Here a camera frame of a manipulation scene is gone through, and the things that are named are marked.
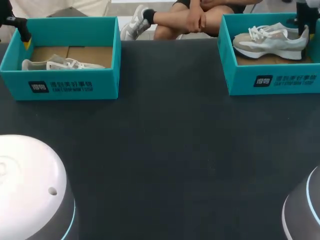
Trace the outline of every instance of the cardboard box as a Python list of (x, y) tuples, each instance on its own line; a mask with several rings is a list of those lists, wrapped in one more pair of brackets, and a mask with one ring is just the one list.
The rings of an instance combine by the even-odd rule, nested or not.
[[(15, 100), (117, 99), (121, 40), (116, 17), (57, 17), (28, 20), (31, 46), (15, 31), (0, 74)], [(22, 71), (22, 61), (48, 60), (53, 54), (106, 68)]]
[(247, 33), (253, 26), (282, 23), (289, 28), (288, 19), (296, 13), (227, 14), (222, 17), (218, 49), (230, 95), (320, 93), (320, 25), (310, 41), (306, 59), (293, 61), (274, 55), (257, 60), (237, 56), (232, 40)]

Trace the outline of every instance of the small hole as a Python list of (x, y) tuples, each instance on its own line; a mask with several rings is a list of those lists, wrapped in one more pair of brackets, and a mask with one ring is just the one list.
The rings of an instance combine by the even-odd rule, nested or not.
[(58, 193), (57, 193), (57, 190), (56, 190), (54, 187), (50, 187), (50, 188), (48, 189), (48, 192), (49, 192), (49, 194), (51, 194), (52, 196), (55, 196), (55, 195), (58, 194)]

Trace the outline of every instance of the white sneaker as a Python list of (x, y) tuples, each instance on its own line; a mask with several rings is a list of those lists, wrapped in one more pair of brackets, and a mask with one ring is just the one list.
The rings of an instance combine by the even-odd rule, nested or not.
[(122, 41), (136, 40), (144, 31), (150, 28), (150, 24), (147, 19), (144, 19), (144, 12), (148, 8), (139, 5), (131, 19), (124, 27), (121, 29), (120, 38)]
[(63, 58), (58, 55), (52, 55), (48, 61), (30, 61), (28, 59), (23, 60), (22, 70), (72, 70), (72, 69), (104, 69), (104, 66), (84, 63), (74, 60), (72, 58)]
[(301, 60), (309, 41), (308, 26), (305, 26), (300, 37), (298, 29), (285, 27), (281, 23), (271, 26), (254, 26), (248, 30), (249, 33), (235, 36), (233, 48), (252, 59), (274, 54), (284, 59)]

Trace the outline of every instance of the cardboard insert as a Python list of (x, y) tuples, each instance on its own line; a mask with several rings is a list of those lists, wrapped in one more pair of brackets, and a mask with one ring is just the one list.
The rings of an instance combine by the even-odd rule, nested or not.
[(98, 64), (105, 68), (111, 68), (112, 52), (113, 47), (111, 46), (44, 46), (35, 47), (30, 60), (44, 62), (56, 54), (81, 63)]

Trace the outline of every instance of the printed logo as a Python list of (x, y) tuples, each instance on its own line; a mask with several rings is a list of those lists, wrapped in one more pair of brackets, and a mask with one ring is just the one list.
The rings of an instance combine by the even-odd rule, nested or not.
[(259, 75), (256, 76), (254, 87), (269, 87), (271, 84), (273, 76), (272, 75)]
[(130, 28), (133, 28), (136, 25), (138, 20), (139, 20), (138, 16), (136, 16), (134, 19), (132, 19), (131, 22), (129, 22)]
[(49, 89), (44, 81), (30, 81), (29, 86), (32, 92), (35, 94), (43, 94), (49, 92)]

